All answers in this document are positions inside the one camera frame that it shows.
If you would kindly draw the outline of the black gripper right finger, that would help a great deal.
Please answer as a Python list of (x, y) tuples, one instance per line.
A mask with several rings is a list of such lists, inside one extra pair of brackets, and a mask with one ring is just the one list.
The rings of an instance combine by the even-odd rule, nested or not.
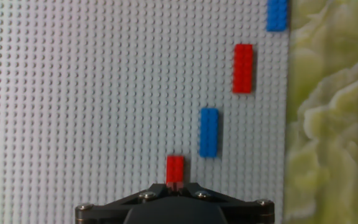
[(185, 184), (183, 195), (219, 208), (228, 223), (275, 223), (275, 204), (266, 198), (246, 202), (197, 183)]

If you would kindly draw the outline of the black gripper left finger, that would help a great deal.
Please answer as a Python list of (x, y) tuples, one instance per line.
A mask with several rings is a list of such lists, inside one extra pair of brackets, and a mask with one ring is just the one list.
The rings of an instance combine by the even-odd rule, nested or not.
[(105, 205), (82, 203), (75, 208), (75, 224), (124, 223), (132, 208), (167, 195), (168, 187), (165, 184), (152, 184), (148, 189)]

